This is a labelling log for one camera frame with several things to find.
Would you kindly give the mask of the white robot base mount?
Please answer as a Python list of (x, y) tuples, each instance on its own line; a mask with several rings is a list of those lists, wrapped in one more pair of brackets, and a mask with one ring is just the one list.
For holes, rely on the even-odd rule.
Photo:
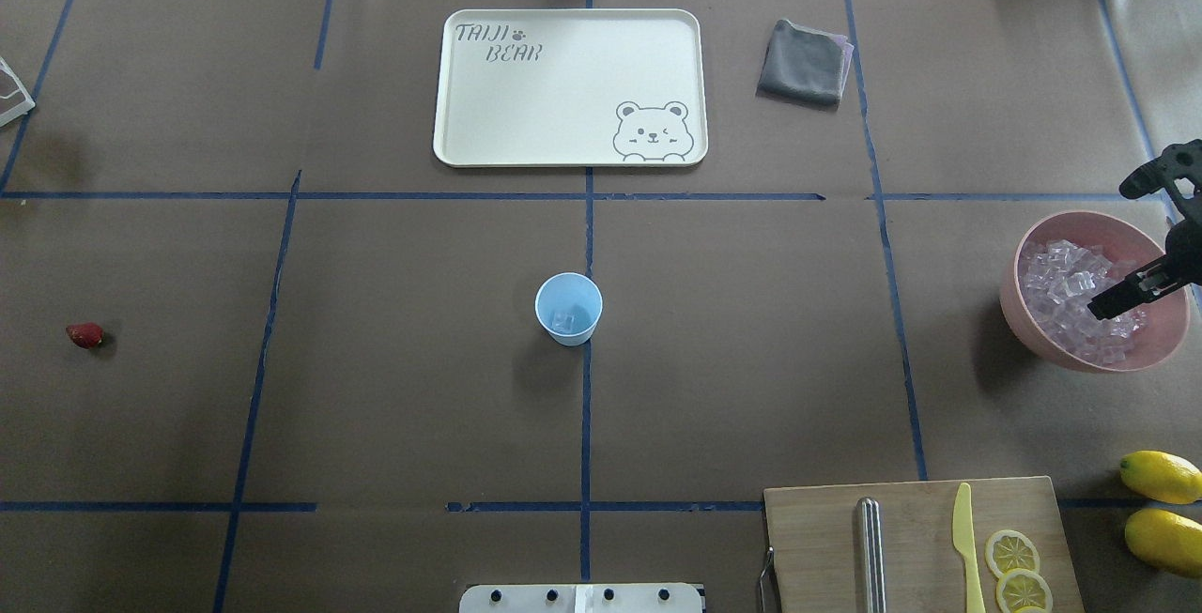
[(459, 612), (706, 612), (702, 587), (683, 582), (469, 587)]

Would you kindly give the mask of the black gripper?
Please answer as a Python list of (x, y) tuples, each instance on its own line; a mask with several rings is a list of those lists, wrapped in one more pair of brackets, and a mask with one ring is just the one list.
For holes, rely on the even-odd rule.
[(1164, 299), (1185, 284), (1201, 284), (1201, 228), (1194, 220), (1173, 224), (1164, 243), (1166, 254), (1093, 297), (1087, 309), (1095, 319), (1121, 314)]

